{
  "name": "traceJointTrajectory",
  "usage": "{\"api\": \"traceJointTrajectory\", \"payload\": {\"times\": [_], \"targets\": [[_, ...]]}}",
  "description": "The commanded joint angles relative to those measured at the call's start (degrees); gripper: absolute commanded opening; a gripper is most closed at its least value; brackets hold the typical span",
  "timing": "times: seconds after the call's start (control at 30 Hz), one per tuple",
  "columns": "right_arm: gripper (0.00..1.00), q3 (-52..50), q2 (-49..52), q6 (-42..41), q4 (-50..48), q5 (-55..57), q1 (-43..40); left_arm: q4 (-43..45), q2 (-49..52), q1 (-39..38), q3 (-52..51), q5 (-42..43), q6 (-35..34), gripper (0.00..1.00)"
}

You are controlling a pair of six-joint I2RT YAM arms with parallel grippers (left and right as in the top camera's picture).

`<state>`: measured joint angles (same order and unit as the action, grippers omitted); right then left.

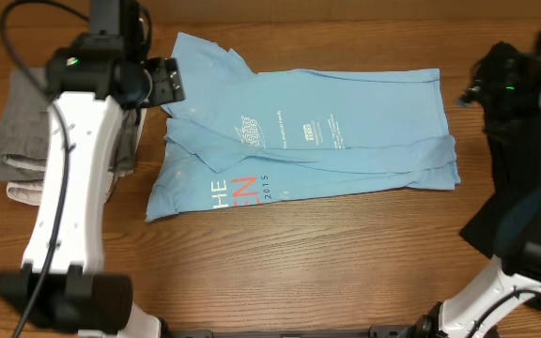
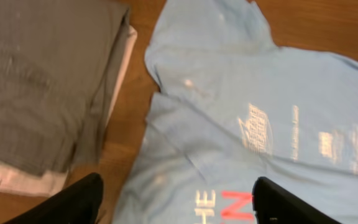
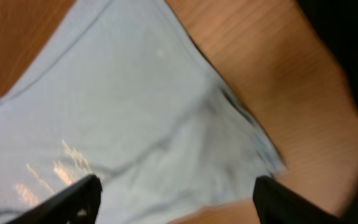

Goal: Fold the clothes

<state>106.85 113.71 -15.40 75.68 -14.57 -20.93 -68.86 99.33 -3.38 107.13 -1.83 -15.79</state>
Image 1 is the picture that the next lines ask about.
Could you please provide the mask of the light blue printed t-shirt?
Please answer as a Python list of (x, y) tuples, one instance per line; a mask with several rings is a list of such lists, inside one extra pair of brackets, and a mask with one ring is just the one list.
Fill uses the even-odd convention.
[(377, 192), (452, 190), (460, 177), (437, 69), (255, 73), (179, 34), (186, 97), (165, 106), (165, 158), (147, 220)]

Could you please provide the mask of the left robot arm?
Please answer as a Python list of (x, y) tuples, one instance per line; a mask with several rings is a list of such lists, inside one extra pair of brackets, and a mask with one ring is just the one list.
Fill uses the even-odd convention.
[(166, 337), (165, 321), (134, 303), (131, 279), (103, 270), (106, 178), (124, 115), (182, 100), (177, 62), (149, 58), (151, 36), (83, 33), (58, 49), (38, 85), (50, 116), (44, 192), (17, 270), (0, 297), (19, 325), (82, 337)]

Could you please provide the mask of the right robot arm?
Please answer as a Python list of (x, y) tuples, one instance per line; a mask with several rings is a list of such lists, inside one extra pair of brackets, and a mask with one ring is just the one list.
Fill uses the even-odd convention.
[(403, 338), (493, 337), (520, 305), (541, 311), (541, 31), (523, 53), (499, 42), (478, 60), (459, 102), (480, 104), (495, 191), (461, 230), (487, 266)]

